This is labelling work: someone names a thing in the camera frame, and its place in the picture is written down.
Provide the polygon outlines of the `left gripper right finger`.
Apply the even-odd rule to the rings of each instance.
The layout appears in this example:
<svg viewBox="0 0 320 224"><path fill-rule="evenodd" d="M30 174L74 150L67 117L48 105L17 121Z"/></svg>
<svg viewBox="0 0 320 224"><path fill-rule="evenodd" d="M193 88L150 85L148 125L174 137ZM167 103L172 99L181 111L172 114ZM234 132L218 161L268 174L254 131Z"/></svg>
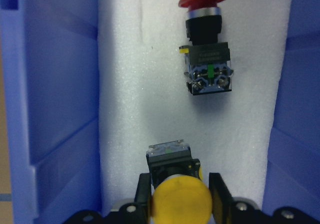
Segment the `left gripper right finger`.
<svg viewBox="0 0 320 224"><path fill-rule="evenodd" d="M209 190L212 196L212 214L215 223L231 223L233 197L219 173L209 174Z"/></svg>

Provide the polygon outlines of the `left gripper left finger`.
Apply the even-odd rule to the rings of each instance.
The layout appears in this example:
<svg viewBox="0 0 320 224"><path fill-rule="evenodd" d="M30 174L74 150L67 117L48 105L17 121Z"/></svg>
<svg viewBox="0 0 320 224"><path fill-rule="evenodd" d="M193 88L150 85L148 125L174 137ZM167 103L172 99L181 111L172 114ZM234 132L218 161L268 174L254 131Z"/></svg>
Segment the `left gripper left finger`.
<svg viewBox="0 0 320 224"><path fill-rule="evenodd" d="M140 174L134 197L138 215L138 223L150 223L151 221L151 187L151 175L149 173Z"/></svg>

